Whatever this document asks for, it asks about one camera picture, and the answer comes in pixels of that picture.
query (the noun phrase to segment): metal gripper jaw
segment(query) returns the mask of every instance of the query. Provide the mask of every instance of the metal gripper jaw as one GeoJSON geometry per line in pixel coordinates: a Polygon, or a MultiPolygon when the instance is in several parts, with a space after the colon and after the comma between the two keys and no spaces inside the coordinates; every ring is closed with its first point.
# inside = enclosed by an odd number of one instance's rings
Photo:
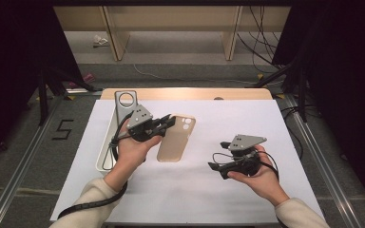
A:
{"type": "Polygon", "coordinates": [[[161,119],[153,119],[153,115],[141,104],[134,109],[129,123],[126,125],[129,135],[138,142],[144,142],[156,135],[165,135],[168,127],[175,124],[176,118],[170,115],[161,119]]]}

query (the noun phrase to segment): metal rail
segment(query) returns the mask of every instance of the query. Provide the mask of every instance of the metal rail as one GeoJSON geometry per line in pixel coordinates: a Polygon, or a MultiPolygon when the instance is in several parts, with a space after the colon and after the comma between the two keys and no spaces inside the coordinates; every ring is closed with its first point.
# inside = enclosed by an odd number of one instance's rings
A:
{"type": "MultiPolygon", "coordinates": [[[[289,94],[286,96],[286,98],[287,98],[286,103],[289,106],[297,106],[297,103],[292,95],[289,94]]],[[[310,149],[311,154],[313,155],[313,158],[317,164],[319,172],[322,178],[324,178],[328,190],[330,191],[336,203],[337,209],[339,210],[339,213],[342,215],[342,218],[346,223],[346,226],[362,227],[361,222],[359,221],[359,219],[355,214],[354,207],[349,202],[345,192],[340,187],[339,182],[336,180],[334,172],[332,171],[330,165],[328,164],[324,155],[319,149],[317,141],[314,138],[313,133],[311,132],[308,124],[305,123],[297,113],[295,113],[294,116],[296,123],[298,124],[298,129],[300,130],[301,135],[303,136],[304,140],[306,141],[310,149]]]]}
{"type": "Polygon", "coordinates": [[[5,187],[2,195],[0,196],[0,223],[2,222],[5,214],[7,213],[10,204],[16,194],[17,189],[19,188],[23,178],[25,177],[27,171],[29,170],[29,166],[33,161],[33,158],[40,147],[41,142],[43,141],[47,129],[50,125],[50,121],[52,119],[53,114],[55,113],[56,108],[62,102],[63,97],[55,97],[52,101],[51,111],[45,122],[38,126],[34,137],[32,138],[28,149],[25,152],[22,160],[19,162],[16,170],[10,178],[8,185],[5,187]]]}

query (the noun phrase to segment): hand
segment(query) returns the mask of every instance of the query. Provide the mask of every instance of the hand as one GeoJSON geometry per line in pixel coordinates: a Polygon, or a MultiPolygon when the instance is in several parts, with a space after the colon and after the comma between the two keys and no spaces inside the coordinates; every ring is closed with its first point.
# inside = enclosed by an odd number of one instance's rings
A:
{"type": "MultiPolygon", "coordinates": [[[[255,148],[258,151],[265,151],[265,149],[260,145],[255,145],[255,148]]],[[[266,154],[259,153],[259,158],[262,162],[272,165],[266,154]]],[[[278,206],[289,199],[287,194],[280,186],[274,171],[265,165],[262,165],[259,169],[259,172],[251,177],[234,171],[228,172],[227,176],[233,180],[247,184],[253,189],[255,193],[257,193],[257,195],[269,200],[274,206],[278,206]]]]}
{"type": "MultiPolygon", "coordinates": [[[[129,120],[125,121],[120,132],[127,131],[128,122],[129,120]]],[[[105,176],[105,182],[108,186],[116,192],[120,191],[135,169],[144,162],[149,149],[161,140],[161,136],[155,136],[145,142],[137,142],[130,137],[121,139],[118,144],[118,160],[105,176]]]]}

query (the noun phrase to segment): black mount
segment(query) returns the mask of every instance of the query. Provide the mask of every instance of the black mount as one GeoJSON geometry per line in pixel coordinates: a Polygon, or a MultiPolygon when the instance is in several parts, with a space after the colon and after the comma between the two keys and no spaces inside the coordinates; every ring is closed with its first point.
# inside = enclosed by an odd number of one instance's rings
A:
{"type": "Polygon", "coordinates": [[[234,161],[224,164],[209,162],[208,164],[212,170],[220,172],[224,180],[229,178],[227,173],[230,171],[253,176],[258,173],[262,165],[254,145],[265,141],[263,137],[237,135],[232,142],[221,142],[223,149],[230,150],[234,161]]]}

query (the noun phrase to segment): wrist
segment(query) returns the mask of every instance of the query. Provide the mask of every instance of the wrist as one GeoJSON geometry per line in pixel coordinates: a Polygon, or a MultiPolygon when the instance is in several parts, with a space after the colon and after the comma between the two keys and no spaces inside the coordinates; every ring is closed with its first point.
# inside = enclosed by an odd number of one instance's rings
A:
{"type": "Polygon", "coordinates": [[[283,191],[283,189],[279,189],[273,196],[271,196],[268,200],[274,205],[274,207],[280,205],[281,203],[287,201],[289,196],[283,191]]]}
{"type": "Polygon", "coordinates": [[[134,167],[122,165],[117,162],[111,171],[104,177],[104,181],[114,191],[119,192],[134,171],[134,167]]]}

